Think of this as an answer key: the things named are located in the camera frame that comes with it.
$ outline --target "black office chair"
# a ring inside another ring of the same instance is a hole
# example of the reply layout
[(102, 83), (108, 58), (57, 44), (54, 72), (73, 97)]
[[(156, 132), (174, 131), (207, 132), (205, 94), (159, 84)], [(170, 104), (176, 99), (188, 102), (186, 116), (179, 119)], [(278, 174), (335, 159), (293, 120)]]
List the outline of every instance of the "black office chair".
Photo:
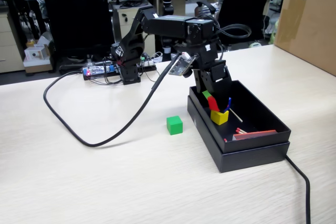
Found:
[[(222, 7), (219, 11), (218, 22), (223, 28), (232, 24), (243, 24), (251, 29), (251, 35), (245, 39), (230, 38), (220, 34), (220, 40), (224, 45), (231, 45), (239, 42), (253, 41), (262, 39), (263, 28), (267, 27), (269, 19), (265, 19), (262, 14), (267, 0), (223, 0)], [(206, 5), (212, 14), (215, 8), (207, 2), (199, 1), (198, 6)], [(230, 30), (230, 34), (244, 35), (246, 32), (241, 30)]]
[(57, 57), (107, 56), (114, 43), (107, 0), (45, 0)]

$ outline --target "green cube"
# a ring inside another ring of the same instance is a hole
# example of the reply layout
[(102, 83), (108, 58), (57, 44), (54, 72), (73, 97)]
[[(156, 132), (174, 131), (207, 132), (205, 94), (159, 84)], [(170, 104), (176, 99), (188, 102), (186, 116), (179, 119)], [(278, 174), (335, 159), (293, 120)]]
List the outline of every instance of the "green cube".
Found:
[(167, 118), (167, 129), (171, 135), (183, 132), (183, 123), (178, 115)]

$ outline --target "robotic arm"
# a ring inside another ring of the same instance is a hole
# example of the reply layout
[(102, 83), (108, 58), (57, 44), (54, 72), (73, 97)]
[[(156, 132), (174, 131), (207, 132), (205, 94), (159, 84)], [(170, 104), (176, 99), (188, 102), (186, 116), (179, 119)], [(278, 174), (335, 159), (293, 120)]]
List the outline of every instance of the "robotic arm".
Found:
[(140, 63), (144, 51), (143, 32), (183, 40), (186, 47), (177, 49), (187, 52), (191, 58), (188, 62), (184, 58), (179, 59), (175, 64), (179, 66), (179, 72), (171, 73), (189, 77), (193, 70), (198, 93), (207, 90), (217, 101), (219, 110), (226, 109), (232, 81), (226, 61), (217, 60), (212, 20), (183, 16), (159, 17), (154, 7), (140, 8), (129, 33), (111, 48), (111, 55), (120, 66), (122, 78), (129, 83), (140, 81), (137, 63)]

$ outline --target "black cable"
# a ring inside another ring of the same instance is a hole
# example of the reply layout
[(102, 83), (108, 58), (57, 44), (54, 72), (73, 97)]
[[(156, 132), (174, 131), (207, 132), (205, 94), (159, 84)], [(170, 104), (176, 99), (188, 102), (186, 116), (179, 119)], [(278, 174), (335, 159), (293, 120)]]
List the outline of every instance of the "black cable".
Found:
[(74, 74), (74, 73), (82, 73), (81, 71), (74, 71), (74, 72), (69, 72), (66, 73), (65, 75), (57, 78), (55, 81), (52, 82), (52, 84), (50, 84), (46, 90), (44, 91), (43, 94), (43, 100), (44, 102), (47, 104), (48, 108), (52, 111), (52, 113), (58, 118), (58, 120), (61, 121), (61, 123), (70, 131), (70, 133), (83, 145), (86, 145), (87, 147), (98, 147), (104, 144), (107, 144), (109, 142), (111, 142), (112, 140), (116, 139), (118, 136), (120, 136), (134, 121), (135, 119), (137, 119), (137, 117), (140, 115), (140, 113), (143, 111), (143, 109), (146, 107), (146, 105), (148, 104), (149, 100), (152, 98), (154, 92), (156, 91), (156, 89), (158, 88), (158, 86), (160, 85), (161, 81), (163, 80), (163, 78), (166, 76), (166, 74), (169, 72), (169, 70), (172, 68), (172, 66), (174, 65), (174, 63), (176, 62), (176, 60), (178, 59), (178, 57), (181, 55), (181, 53), (177, 53), (176, 57), (169, 63), (169, 65), (164, 69), (164, 71), (162, 72), (162, 74), (159, 76), (158, 80), (155, 82), (155, 84), (153, 85), (151, 92), (149, 93), (149, 95), (147, 96), (146, 100), (144, 101), (144, 103), (141, 105), (141, 107), (139, 108), (139, 110), (136, 112), (136, 114), (132, 117), (132, 119), (120, 130), (118, 131), (115, 135), (113, 135), (112, 137), (97, 143), (97, 144), (90, 144), (85, 142), (82, 138), (80, 138), (80, 136), (78, 136), (73, 130), (72, 128), (61, 118), (61, 116), (59, 114), (57, 114), (57, 112), (51, 107), (50, 103), (47, 100), (47, 93), (49, 91), (49, 89), (55, 85), (56, 82), (58, 82), (60, 79), (64, 78), (65, 76), (68, 76), (70, 74)]
[(293, 163), (293, 161), (286, 155), (287, 161), (294, 167), (294, 169), (301, 175), (306, 182), (306, 224), (310, 224), (310, 182), (308, 177)]
[(221, 48), (221, 53), (222, 53), (222, 54), (220, 55), (220, 58), (219, 58), (219, 59), (222, 60), (222, 58), (223, 58), (223, 54), (224, 54), (224, 47), (223, 47), (223, 45), (222, 45), (220, 42), (218, 43), (218, 45), (219, 45), (219, 47)]
[[(229, 33), (226, 32), (228, 30), (243, 30), (243, 31), (246, 32), (246, 34), (245, 35), (232, 35), (232, 34), (229, 34)], [(248, 38), (252, 34), (252, 30), (251, 30), (251, 28), (249, 28), (246, 25), (232, 24), (232, 25), (228, 25), (228, 26), (225, 26), (225, 27), (219, 29), (215, 33), (215, 35), (218, 35), (220, 33), (226, 35), (227, 37), (234, 38), (234, 39), (245, 39), (245, 38)]]

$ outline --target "yellow cube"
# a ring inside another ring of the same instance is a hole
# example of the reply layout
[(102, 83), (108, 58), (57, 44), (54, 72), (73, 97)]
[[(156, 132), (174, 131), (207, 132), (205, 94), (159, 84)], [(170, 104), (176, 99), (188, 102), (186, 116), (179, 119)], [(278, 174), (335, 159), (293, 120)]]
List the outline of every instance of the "yellow cube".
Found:
[(220, 113), (214, 110), (211, 110), (211, 120), (218, 124), (222, 125), (223, 123), (226, 123), (227, 120), (229, 119), (229, 111), (226, 111), (225, 113)]

